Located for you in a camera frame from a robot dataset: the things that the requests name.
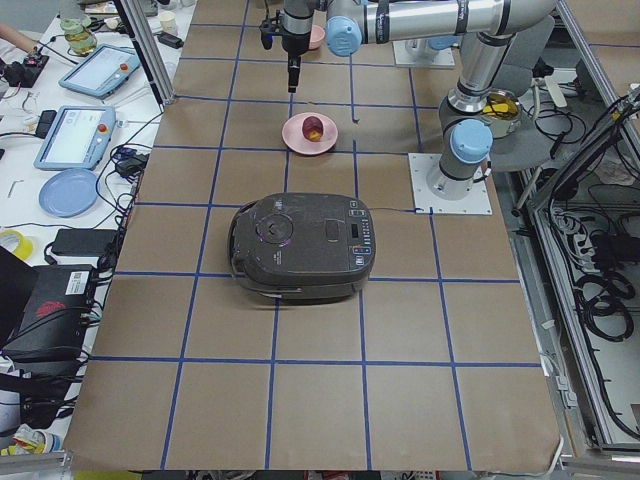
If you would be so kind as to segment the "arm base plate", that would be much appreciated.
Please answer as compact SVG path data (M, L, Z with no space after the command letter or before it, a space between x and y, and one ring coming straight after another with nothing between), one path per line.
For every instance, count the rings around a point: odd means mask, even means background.
M455 60L451 42L435 38L394 41L395 64L407 68L453 69Z
M481 166L470 179L452 180L441 171L440 158L440 154L408 154L415 211L434 215L491 215Z

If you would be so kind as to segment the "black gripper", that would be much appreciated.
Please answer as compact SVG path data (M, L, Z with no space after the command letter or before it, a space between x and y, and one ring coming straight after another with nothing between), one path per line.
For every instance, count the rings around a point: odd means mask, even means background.
M284 31L282 46L288 56L288 92L295 93L299 86L301 57L306 52L306 35Z

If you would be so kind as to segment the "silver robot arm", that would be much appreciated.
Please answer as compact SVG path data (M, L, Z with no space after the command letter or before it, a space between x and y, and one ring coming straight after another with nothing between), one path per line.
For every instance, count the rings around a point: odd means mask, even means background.
M261 41L270 48L273 37L281 37L288 55L288 90L295 92L317 11L326 14L329 49L341 57L364 44L474 34L476 43L457 84L440 104L443 152L426 176L436 196L459 200L471 190L491 150L491 131L478 116L512 39L555 6L553 1L287 1L261 23Z

